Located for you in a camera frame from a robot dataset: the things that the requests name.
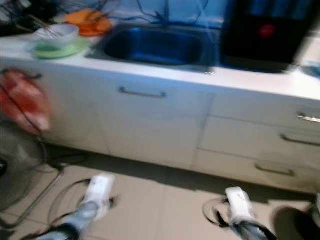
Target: green plate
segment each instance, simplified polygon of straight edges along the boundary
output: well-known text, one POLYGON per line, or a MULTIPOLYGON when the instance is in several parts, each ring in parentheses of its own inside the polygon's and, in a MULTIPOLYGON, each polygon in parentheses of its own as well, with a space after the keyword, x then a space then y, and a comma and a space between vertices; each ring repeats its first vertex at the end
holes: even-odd
POLYGON ((42 41, 35 46, 33 52, 40 59, 59 59, 81 52, 89 46, 89 43, 88 39, 79 36, 74 43, 58 49, 42 41))

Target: tiled floor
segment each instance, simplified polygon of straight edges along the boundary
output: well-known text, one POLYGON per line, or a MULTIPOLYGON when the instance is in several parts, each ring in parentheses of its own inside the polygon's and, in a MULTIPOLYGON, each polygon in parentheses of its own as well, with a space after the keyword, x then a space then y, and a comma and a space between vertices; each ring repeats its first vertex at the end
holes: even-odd
MULTIPOLYGON (((80 152, 49 146, 49 153, 51 157, 58 157, 80 152)), ((88 153, 87 161, 66 168, 64 179, 9 239, 19 240, 46 229, 49 209, 56 196, 71 183, 102 172, 115 175, 112 195, 119 196, 119 202, 107 216, 92 225, 86 240, 238 240, 232 232, 210 224, 202 216, 203 203, 221 197, 226 188, 241 186, 246 190, 259 221, 272 230, 275 211, 284 206, 304 209, 307 200, 312 199, 306 194, 88 153)), ((55 173, 43 174, 38 186, 21 202, 0 213, 0 217, 9 222, 17 219, 54 176, 55 173)), ((86 189, 79 185, 70 191, 56 215, 72 211, 86 189)))

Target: black appliance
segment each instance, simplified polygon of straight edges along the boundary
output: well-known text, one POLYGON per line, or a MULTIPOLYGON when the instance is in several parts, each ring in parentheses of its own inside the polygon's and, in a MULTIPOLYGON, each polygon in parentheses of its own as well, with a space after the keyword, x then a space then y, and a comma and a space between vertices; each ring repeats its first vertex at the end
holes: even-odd
POLYGON ((230 0, 221 35, 221 63, 281 72, 293 62, 320 0, 230 0))

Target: drawer handle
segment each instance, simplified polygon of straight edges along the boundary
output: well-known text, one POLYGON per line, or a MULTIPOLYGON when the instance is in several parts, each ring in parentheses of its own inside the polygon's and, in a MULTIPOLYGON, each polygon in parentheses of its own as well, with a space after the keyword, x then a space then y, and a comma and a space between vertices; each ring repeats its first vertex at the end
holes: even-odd
POLYGON ((285 176, 289 176, 289 177, 293 177, 293 178, 296 176, 295 172, 291 169, 288 169, 287 171, 272 170, 272 169, 263 168, 263 167, 259 166, 257 163, 254 166, 256 169, 258 169, 262 172, 285 175, 285 176))
POLYGON ((287 141, 287 142, 292 142, 292 143, 296 143, 296 144, 305 144, 305 145, 320 147, 320 143, 315 143, 315 142, 311 142, 311 141, 295 140, 295 139, 291 139, 291 138, 287 137, 287 136, 284 135, 284 134, 280 134, 280 138, 281 138, 282 140, 287 141))
POLYGON ((148 94, 148 93, 142 93, 142 92, 136 92, 136 91, 128 91, 123 86, 121 86, 119 88, 119 93, 128 94, 128 95, 135 95, 135 96, 140 96, 140 97, 153 98, 153 99, 164 99, 167 96, 167 94, 165 92, 161 92, 160 94, 148 94))
POLYGON ((305 120, 305 121, 308 121, 308 122, 313 122, 313 123, 319 123, 320 124, 320 118, 312 117, 312 116, 306 116, 303 112, 298 112, 296 116, 301 120, 305 120))

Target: bowl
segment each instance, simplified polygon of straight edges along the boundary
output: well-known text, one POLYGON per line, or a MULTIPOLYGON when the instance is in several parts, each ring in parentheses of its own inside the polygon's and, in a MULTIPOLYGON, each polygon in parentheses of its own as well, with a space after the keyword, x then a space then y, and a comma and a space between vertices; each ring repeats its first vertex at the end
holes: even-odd
POLYGON ((54 24, 49 27, 49 30, 41 28, 35 34, 47 45, 62 49, 77 39, 79 28, 72 24, 54 24))

